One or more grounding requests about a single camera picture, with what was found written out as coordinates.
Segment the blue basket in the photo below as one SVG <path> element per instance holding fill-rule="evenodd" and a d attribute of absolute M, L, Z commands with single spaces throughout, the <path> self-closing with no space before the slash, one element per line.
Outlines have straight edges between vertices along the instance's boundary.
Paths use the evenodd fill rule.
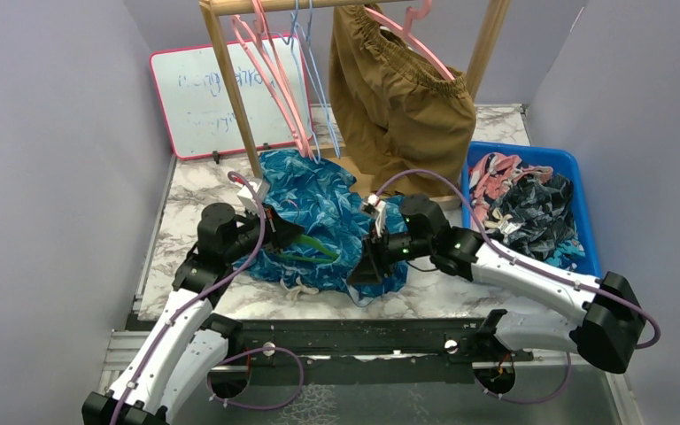
<path fill-rule="evenodd" d="M 583 179 L 580 177 L 580 167 L 577 160 L 569 152 L 559 149 L 537 148 L 534 146 L 517 146 L 513 144 L 490 143 L 490 142 L 471 142 L 467 150 L 466 167 L 462 170 L 462 188 L 465 196 L 469 199 L 468 191 L 468 169 L 481 158 L 492 152 L 499 152 L 504 155 L 519 155 L 523 161 L 532 166 L 550 166 L 556 173 L 562 174 L 574 183 L 574 193 L 572 194 L 572 213 L 575 216 L 577 232 L 580 234 L 580 243 L 585 249 L 585 258 L 579 259 L 577 273 L 592 274 L 601 277 L 596 243 L 593 239 L 588 206 L 585 203 L 585 192 L 583 190 Z M 463 226 L 470 225 L 470 213 L 468 209 L 462 209 Z"/>

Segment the gray wall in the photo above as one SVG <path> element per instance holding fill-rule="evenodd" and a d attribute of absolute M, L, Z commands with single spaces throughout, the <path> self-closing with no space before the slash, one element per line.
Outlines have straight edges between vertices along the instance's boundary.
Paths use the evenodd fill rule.
<path fill-rule="evenodd" d="M 645 421 L 680 423 L 680 2 L 591 0 L 528 118 L 577 156 L 602 266 L 663 328 L 630 368 Z"/>
<path fill-rule="evenodd" d="M 0 3 L 0 424 L 81 423 L 170 148 L 124 5 Z"/>
<path fill-rule="evenodd" d="M 518 0 L 507 13 L 476 101 L 481 104 L 529 103 L 544 79 L 577 13 L 587 0 Z M 209 44 L 197 2 L 124 0 L 152 50 Z M 405 9 L 420 2 L 383 4 L 385 13 L 402 22 Z M 488 1 L 436 0 L 431 14 L 417 22 L 413 33 L 446 64 L 468 68 Z M 308 12 L 301 13 L 305 26 Z M 251 22 L 252 15 L 244 15 Z M 270 28 L 290 30 L 290 13 L 269 14 Z M 229 40 L 235 40 L 228 18 L 221 19 Z M 313 20 L 313 53 L 326 81 L 332 9 L 318 9 Z"/>

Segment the brown pants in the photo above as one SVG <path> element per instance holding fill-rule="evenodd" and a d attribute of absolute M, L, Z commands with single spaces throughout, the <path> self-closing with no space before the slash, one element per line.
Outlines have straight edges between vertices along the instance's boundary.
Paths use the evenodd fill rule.
<path fill-rule="evenodd" d="M 347 153 L 371 190 L 411 168 L 426 168 L 459 186 L 475 107 L 465 74 L 450 68 L 454 81 L 407 44 L 380 30 L 364 6 L 336 7 L 329 54 L 329 98 Z M 441 182 L 411 174 L 389 193 L 452 194 Z"/>

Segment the pink hanger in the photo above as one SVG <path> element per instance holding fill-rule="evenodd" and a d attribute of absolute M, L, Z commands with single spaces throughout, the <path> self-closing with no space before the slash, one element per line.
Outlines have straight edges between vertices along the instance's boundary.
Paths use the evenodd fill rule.
<path fill-rule="evenodd" d="M 293 137 L 293 141 L 296 143 L 298 153 L 300 153 L 302 157 L 308 156 L 309 158 L 314 159 L 313 151 L 309 146 L 308 137 L 306 136 L 306 132 L 304 131 L 301 116 L 298 113 L 296 99 L 293 97 L 293 92 L 290 90 L 288 76 L 285 73 L 285 69 L 282 67 L 280 57 L 277 55 L 277 49 L 274 46 L 272 37 L 269 35 L 270 34 L 269 25 L 267 24 L 264 8 L 262 7 L 260 0 L 251 0 L 251 2 L 254 4 L 254 12 L 257 15 L 257 18 L 254 20 L 255 28 L 254 30 L 252 30 L 251 27 L 249 27 L 249 25 L 247 25 L 245 22 L 241 20 L 240 15 L 234 15 L 233 17 L 231 17 L 231 23 L 233 24 L 236 39 L 238 39 L 238 43 L 241 45 L 243 51 L 246 53 L 246 56 L 249 57 L 249 60 L 254 64 L 254 67 L 256 68 L 257 72 L 262 77 L 262 80 L 265 82 L 265 85 L 267 86 L 270 95 L 277 103 L 277 107 L 280 109 L 280 113 L 285 119 L 285 122 L 288 124 L 288 129 L 290 130 L 290 134 Z M 277 82 L 278 89 L 280 90 L 282 96 L 285 98 L 285 101 L 288 104 L 287 107 L 283 103 L 281 97 L 277 95 L 277 92 L 275 91 L 274 87 L 272 87 L 272 84 L 269 83 L 270 78 L 267 75 L 267 73 L 265 73 L 262 66 L 259 64 L 259 61 L 254 56 L 254 54 L 251 53 L 251 51 L 249 50 L 246 41 L 243 39 L 243 36 L 241 35 L 239 27 L 246 30 L 246 32 L 249 35 L 249 38 L 251 39 L 251 42 L 254 43 L 254 46 L 257 48 L 259 55 L 264 60 L 265 64 L 267 64 L 267 68 L 269 68 L 269 71 L 272 74 L 275 82 Z M 267 55 L 267 53 L 265 52 L 264 46 L 262 45 L 261 36 L 263 34 L 267 34 L 267 40 L 272 46 L 272 51 L 274 53 L 274 63 L 272 59 L 269 57 L 269 55 Z"/>
<path fill-rule="evenodd" d="M 424 19 L 426 18 L 426 15 L 428 15 L 429 12 L 431 12 L 431 0 L 423 0 L 423 4 L 421 5 L 420 9 L 408 7 L 406 9 L 406 22 L 404 27 L 401 27 L 397 22 L 390 18 L 387 18 L 386 16 L 382 15 L 380 12 L 375 11 L 374 9 L 367 7 L 366 12 L 369 15 L 371 15 L 371 18 L 373 20 L 387 27 L 393 34 L 405 40 L 408 44 L 411 45 L 411 47 L 413 47 L 419 53 L 421 53 L 421 56 L 423 56 L 426 60 L 428 60 L 428 62 L 431 65 L 434 66 L 434 68 L 436 68 L 436 70 L 442 75 L 442 78 L 448 81 L 452 81 L 455 79 L 454 75 L 452 75 L 450 70 L 447 69 L 447 67 L 442 63 L 442 61 L 439 60 L 439 58 L 437 58 L 437 56 L 435 56 L 434 53 L 432 53 L 428 47 L 426 47 L 421 41 L 419 41 L 411 34 L 413 20 Z"/>

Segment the marble table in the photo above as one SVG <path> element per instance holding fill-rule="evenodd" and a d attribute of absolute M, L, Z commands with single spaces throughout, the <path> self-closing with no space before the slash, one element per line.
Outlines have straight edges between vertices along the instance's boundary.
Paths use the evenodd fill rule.
<path fill-rule="evenodd" d="M 327 125 L 320 111 L 314 111 L 314 127 L 321 143 L 329 143 Z M 519 105 L 478 107 L 474 140 L 528 145 Z M 178 161 L 168 193 L 163 219 L 155 240 L 149 273 L 139 310 L 140 321 L 155 321 L 162 313 L 171 290 L 176 268 L 195 242 L 202 209 L 213 202 L 227 202 L 238 208 L 237 186 L 226 174 L 235 170 L 251 176 L 245 155 L 224 158 L 219 165 L 211 159 Z M 461 225 L 460 210 L 448 212 L 453 225 Z M 430 268 L 427 259 L 414 264 Z M 370 305 L 357 307 L 348 295 L 326 291 L 302 294 L 290 300 L 277 283 L 261 282 L 241 274 L 231 283 L 215 309 L 234 319 L 378 319 L 485 317 L 495 308 L 517 313 L 545 309 L 501 288 L 464 281 L 440 272 L 423 273 L 409 269 L 406 286 Z"/>

